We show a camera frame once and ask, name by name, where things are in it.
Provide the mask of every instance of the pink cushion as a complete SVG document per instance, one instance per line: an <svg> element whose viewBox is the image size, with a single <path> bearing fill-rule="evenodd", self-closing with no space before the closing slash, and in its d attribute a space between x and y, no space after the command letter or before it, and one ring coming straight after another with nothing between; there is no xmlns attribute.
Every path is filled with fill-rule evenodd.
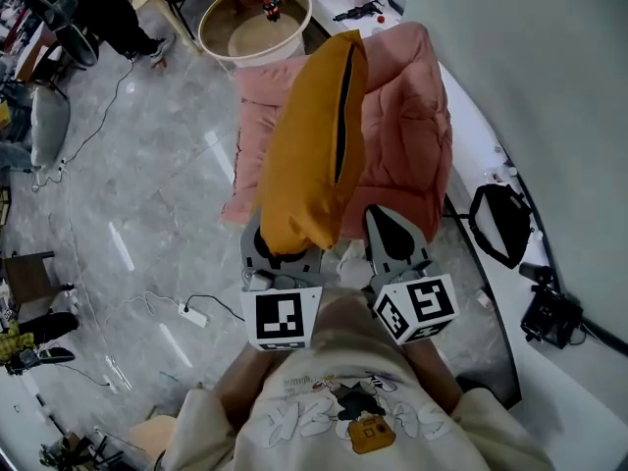
<svg viewBox="0 0 628 471"><path fill-rule="evenodd" d="M451 125L441 71L428 32L416 23L364 40L369 64L362 105L366 167L342 219L340 235L364 237L369 204L381 204L436 234L451 167ZM242 99L232 200L221 219L245 224L273 129L306 57L235 72Z"/></svg>

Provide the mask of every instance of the marble floor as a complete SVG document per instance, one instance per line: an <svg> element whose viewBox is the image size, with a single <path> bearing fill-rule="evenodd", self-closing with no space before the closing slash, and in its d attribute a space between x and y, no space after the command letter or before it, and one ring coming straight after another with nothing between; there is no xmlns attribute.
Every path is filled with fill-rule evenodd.
<svg viewBox="0 0 628 471"><path fill-rule="evenodd" d="M208 1L194 0L184 9L192 29ZM168 29L151 9L141 11L140 21L153 36ZM72 119L61 157L72 155L98 127L130 66L104 44L94 68L72 75L66 85ZM201 329L181 318L169 299L148 294L146 305L136 298L147 290L175 302L208 293L239 312L241 227L218 221L231 196L237 107L218 63L178 42L165 71L151 70L146 61L133 67L102 131L60 184L35 193L32 176L11 175L3 251L54 250L50 272L76 284L82 319L81 328L58 343L77 356L71 366L98 382L106 375L117 391L55 366L33 369L41 397L65 429L88 435L97 426L127 438L128 428L153 406L174 414L196 382L213 386L245 344L243 324L211 299L191 303L209 318ZM124 242L132 271L112 234ZM517 390L506 344L495 312L475 299L483 282L453 220L443 220L432 253L452 274L461 307L460 318L436 338L440 351L454 373L483 381L508 402ZM63 296L55 301L59 309L68 304ZM161 325L191 368L164 339ZM127 385L107 357L115 358Z"/></svg>

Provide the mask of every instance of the large bucket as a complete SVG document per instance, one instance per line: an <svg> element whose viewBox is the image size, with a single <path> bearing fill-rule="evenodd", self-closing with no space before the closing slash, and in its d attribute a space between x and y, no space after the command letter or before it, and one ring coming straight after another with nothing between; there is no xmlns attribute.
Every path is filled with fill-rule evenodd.
<svg viewBox="0 0 628 471"><path fill-rule="evenodd" d="M303 30L311 0L284 0L276 22L266 19L263 0L216 0L198 27L200 44L219 62L237 67L265 65L304 54Z"/></svg>

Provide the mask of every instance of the orange pillow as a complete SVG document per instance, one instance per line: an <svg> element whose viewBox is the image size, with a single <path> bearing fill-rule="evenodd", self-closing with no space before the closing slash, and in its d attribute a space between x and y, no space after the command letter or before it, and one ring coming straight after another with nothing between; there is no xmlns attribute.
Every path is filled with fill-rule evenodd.
<svg viewBox="0 0 628 471"><path fill-rule="evenodd" d="M338 241L364 169L367 77L360 33L348 31L328 39L294 80L258 186L261 235L274 255Z"/></svg>

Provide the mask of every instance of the beige t-shirt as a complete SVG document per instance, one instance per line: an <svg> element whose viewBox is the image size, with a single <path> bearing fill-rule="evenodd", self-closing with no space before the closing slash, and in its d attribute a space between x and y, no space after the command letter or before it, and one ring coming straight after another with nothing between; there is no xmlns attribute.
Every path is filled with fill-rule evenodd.
<svg viewBox="0 0 628 471"><path fill-rule="evenodd" d="M399 349L345 330L315 336L266 381L235 435L211 392L191 391L162 461L167 470L552 469L483 389L447 416Z"/></svg>

